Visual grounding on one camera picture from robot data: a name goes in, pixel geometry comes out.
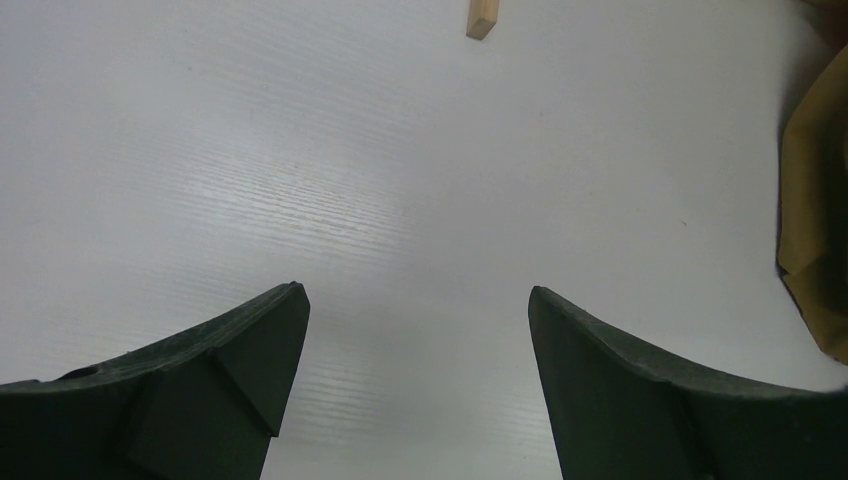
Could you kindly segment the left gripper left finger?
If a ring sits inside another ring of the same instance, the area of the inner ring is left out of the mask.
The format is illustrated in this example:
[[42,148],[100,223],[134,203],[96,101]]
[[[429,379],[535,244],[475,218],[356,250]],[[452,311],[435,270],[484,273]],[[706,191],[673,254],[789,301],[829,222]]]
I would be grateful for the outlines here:
[[52,381],[1,388],[5,479],[257,479],[307,333],[303,285]]

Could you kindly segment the wooden clothes rack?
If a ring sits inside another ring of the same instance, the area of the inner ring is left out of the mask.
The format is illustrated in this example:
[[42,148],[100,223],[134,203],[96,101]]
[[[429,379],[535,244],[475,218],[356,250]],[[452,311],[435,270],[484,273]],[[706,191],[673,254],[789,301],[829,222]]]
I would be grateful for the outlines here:
[[483,40],[497,24],[499,4],[499,0],[471,0],[466,36]]

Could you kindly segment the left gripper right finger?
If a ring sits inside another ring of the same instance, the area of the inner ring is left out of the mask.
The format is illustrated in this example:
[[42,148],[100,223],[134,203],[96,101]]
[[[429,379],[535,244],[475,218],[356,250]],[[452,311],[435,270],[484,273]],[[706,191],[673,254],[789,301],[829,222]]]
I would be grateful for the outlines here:
[[695,363],[533,288],[529,327],[566,479],[843,479],[847,393]]

